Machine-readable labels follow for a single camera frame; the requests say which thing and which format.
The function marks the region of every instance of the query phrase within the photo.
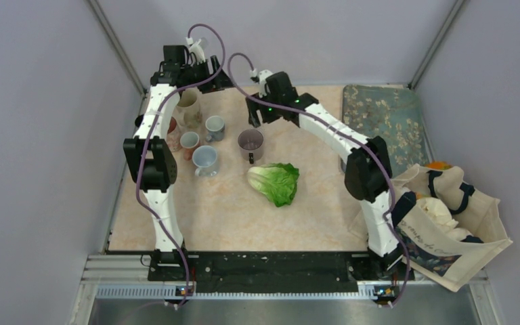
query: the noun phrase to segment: black bracket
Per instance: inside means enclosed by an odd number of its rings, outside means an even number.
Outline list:
[[[162,47],[162,54],[165,59],[160,63],[158,71],[150,78],[152,86],[168,83],[170,86],[180,88],[206,80],[220,69],[216,56],[210,57],[212,72],[210,72],[208,60],[188,64],[188,48],[183,45],[165,45]],[[198,86],[198,90],[202,93],[210,93],[230,87],[234,87],[232,81],[221,70],[213,80]]]
[[[138,179],[138,169],[145,139],[135,137],[125,139],[123,149],[127,158],[127,164],[133,181]],[[154,137],[148,142],[148,151],[152,152],[152,159],[147,158],[144,162],[140,189],[160,190],[165,193],[171,184],[176,182],[177,167],[176,160],[172,155],[166,141],[159,137]]]
[[[377,136],[368,140],[366,146],[378,157],[391,178],[391,165],[384,139]],[[346,162],[344,184],[354,198],[369,202],[374,202],[380,193],[389,188],[378,165],[362,148],[352,148]]]
[[[188,252],[182,248],[182,253],[187,256]],[[190,279],[194,280],[194,274],[190,272]],[[184,281],[186,273],[182,258],[177,250],[161,252],[156,249],[150,254],[150,269],[148,270],[148,281]]]
[[[266,78],[266,93],[267,95],[260,98],[259,93],[255,93],[252,97],[269,102],[273,104],[279,104],[298,110],[305,110],[306,107],[312,104],[319,104],[320,102],[309,93],[304,93],[298,96],[296,87],[292,86],[290,77],[285,72],[277,72],[270,77]],[[283,117],[284,120],[294,123],[296,126],[300,126],[298,113],[290,112],[288,110],[281,110],[271,106],[258,104],[255,101],[246,98],[246,106],[248,107],[248,123],[253,127],[260,126],[260,120],[258,119],[258,111],[262,116],[262,123],[272,123]]]

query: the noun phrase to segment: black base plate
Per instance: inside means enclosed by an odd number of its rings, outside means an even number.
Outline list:
[[[200,293],[357,292],[358,280],[391,280],[367,252],[186,251],[190,279]],[[185,281],[179,255],[154,251],[149,281]],[[404,278],[405,265],[397,266]]]

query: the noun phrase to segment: bag handle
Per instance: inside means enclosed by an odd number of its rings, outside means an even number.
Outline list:
[[[427,174],[428,174],[427,187],[429,188],[429,193],[432,198],[438,198],[437,194],[435,193],[435,188],[433,187],[433,180],[436,177],[442,176],[443,171],[428,171]],[[475,188],[473,187],[473,185],[469,185],[465,182],[461,183],[461,185],[459,186],[459,189],[463,191],[463,198],[461,199],[461,204],[459,204],[459,207],[456,210],[450,209],[448,207],[448,209],[450,210],[450,213],[452,215],[458,215],[458,214],[462,213],[463,211],[465,211],[465,209],[467,209],[467,204],[469,203],[469,197],[472,196],[473,193],[475,193]]]
[[[399,222],[416,206],[416,201],[416,194],[414,192],[406,192],[399,198],[391,211],[393,227],[397,227]]]

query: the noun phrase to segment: blue mug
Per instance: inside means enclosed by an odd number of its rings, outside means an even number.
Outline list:
[[[192,155],[192,162],[196,165],[196,176],[212,177],[220,170],[218,152],[210,146],[198,147]]]
[[[206,137],[207,142],[221,141],[224,139],[225,123],[224,119],[220,116],[210,116],[206,123],[208,135]]]

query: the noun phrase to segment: white mug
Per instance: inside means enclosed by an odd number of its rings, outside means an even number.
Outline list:
[[[198,147],[193,155],[192,162],[196,165],[194,174],[196,176],[214,176],[220,170],[220,162],[218,161],[218,152],[210,146]]]

